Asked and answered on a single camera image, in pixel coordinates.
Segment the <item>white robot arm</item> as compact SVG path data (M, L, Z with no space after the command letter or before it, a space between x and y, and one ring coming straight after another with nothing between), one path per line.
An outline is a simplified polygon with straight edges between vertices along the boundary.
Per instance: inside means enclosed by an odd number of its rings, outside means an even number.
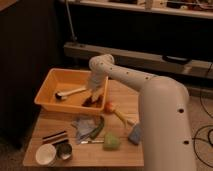
M188 118L189 93L178 81L115 64L110 54L89 60L88 87L109 76L139 93L144 171L197 171Z

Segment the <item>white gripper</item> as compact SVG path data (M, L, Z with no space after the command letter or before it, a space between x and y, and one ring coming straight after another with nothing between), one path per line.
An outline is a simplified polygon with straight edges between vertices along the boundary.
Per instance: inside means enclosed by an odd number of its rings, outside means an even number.
M92 101L93 102L96 102L98 100L98 98L102 95L103 91L99 88L101 88L105 84L105 80L106 80L105 75L92 73L89 76L89 79L88 79L88 82L87 82L87 88L94 91L92 93Z

